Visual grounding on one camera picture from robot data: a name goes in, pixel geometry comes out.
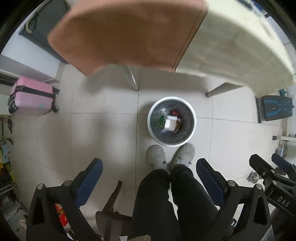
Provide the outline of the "pink suitcase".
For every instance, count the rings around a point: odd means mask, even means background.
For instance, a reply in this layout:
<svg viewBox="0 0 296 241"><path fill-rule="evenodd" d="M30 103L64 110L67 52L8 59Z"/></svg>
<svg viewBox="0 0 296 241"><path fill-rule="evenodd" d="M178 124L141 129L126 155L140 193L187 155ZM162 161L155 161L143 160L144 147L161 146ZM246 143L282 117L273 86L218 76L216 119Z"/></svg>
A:
<svg viewBox="0 0 296 241"><path fill-rule="evenodd" d="M56 95L60 90L35 79L20 77L11 88L8 99L9 113L12 115L42 115L57 113Z"/></svg>

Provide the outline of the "grey slipper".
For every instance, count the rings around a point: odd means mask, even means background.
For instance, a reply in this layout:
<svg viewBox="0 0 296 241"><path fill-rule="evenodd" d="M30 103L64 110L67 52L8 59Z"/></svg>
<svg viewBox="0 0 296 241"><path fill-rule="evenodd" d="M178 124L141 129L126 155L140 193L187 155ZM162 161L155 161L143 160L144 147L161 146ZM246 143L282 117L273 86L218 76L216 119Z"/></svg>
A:
<svg viewBox="0 0 296 241"><path fill-rule="evenodd" d="M191 143L185 143L180 146L174 153L170 163L168 164L168 171L172 172L178 165L186 167L191 166L195 156L195 146Z"/></svg>
<svg viewBox="0 0 296 241"><path fill-rule="evenodd" d="M152 170L167 169L167 161L163 147L160 145L150 146L145 154L145 159Z"/></svg>

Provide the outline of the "white carton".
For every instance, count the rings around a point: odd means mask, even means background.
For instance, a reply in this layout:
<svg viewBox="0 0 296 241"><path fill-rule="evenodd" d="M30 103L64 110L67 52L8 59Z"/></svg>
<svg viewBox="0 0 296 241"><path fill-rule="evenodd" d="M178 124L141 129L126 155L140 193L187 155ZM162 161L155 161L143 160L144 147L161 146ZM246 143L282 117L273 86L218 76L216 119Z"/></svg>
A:
<svg viewBox="0 0 296 241"><path fill-rule="evenodd" d="M173 115L164 116L162 121L162 127L161 127L162 132L177 133L179 120L180 119L177 116L173 116Z"/></svg>

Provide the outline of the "grey left slipper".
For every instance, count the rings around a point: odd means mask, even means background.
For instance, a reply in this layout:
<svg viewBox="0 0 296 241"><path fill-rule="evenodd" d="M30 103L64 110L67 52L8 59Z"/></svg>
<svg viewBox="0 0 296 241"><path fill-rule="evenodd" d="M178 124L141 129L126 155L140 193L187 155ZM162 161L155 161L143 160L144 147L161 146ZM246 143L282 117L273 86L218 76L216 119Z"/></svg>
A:
<svg viewBox="0 0 296 241"><path fill-rule="evenodd" d="M163 147L160 145L150 146L145 154L145 159L152 170L167 169L167 161Z"/></svg>

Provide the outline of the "grey right slipper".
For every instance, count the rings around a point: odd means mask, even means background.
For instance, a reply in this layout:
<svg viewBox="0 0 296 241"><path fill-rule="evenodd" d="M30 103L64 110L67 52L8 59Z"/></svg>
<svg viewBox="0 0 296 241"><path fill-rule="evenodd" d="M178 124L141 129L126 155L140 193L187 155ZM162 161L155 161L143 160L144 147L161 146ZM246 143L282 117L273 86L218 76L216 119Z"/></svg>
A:
<svg viewBox="0 0 296 241"><path fill-rule="evenodd" d="M195 146L191 143L185 143L180 146L174 153L170 163L168 164L168 171L172 172L178 165L186 167L191 166L195 156Z"/></svg>

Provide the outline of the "white round trash bin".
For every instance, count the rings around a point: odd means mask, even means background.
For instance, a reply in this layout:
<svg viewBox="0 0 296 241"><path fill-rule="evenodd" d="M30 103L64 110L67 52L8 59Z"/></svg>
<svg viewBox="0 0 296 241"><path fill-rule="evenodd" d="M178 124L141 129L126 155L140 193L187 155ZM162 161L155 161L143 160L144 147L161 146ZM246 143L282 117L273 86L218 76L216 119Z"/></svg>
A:
<svg viewBox="0 0 296 241"><path fill-rule="evenodd" d="M196 114L191 104L175 96L155 102L147 115L147 128L151 137L166 147L179 147L187 143L196 125Z"/></svg>

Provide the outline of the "dark folding cot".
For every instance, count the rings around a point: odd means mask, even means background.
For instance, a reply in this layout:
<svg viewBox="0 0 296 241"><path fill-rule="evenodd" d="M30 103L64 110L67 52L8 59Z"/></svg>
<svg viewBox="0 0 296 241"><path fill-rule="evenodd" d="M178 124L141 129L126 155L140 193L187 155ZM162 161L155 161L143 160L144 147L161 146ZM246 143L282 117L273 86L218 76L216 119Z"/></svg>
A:
<svg viewBox="0 0 296 241"><path fill-rule="evenodd" d="M44 1L25 22L19 35L33 42L53 57L67 63L49 44L47 36L69 10L66 1Z"/></svg>

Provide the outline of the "pink terracotta towel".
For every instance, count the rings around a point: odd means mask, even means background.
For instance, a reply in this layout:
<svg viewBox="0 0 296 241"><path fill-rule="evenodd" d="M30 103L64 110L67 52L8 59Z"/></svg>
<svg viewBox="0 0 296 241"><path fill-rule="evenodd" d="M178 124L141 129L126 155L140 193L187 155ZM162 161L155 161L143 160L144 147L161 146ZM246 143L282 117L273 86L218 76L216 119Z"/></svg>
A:
<svg viewBox="0 0 296 241"><path fill-rule="evenodd" d="M109 64L175 72L207 8L205 1L79 1L47 39L86 76Z"/></svg>

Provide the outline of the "striped cream tablecloth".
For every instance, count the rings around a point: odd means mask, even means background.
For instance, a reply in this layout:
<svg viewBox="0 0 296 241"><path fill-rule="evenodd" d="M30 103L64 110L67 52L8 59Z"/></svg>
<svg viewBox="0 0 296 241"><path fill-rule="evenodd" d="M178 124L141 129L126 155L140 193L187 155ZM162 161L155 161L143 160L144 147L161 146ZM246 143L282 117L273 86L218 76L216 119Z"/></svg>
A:
<svg viewBox="0 0 296 241"><path fill-rule="evenodd" d="M239 1L208 1L207 7L177 73L223 77L208 97L241 87L262 97L295 84L290 57L262 15Z"/></svg>

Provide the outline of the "person's black trouser legs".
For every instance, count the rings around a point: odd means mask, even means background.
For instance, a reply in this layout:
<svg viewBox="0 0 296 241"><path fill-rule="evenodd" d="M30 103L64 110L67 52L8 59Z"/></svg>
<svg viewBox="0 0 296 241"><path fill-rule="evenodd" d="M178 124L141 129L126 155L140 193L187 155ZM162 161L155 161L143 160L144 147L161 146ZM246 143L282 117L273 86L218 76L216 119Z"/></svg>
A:
<svg viewBox="0 0 296 241"><path fill-rule="evenodd" d="M217 213L190 168L153 170L139 185L128 240L199 240Z"/></svg>

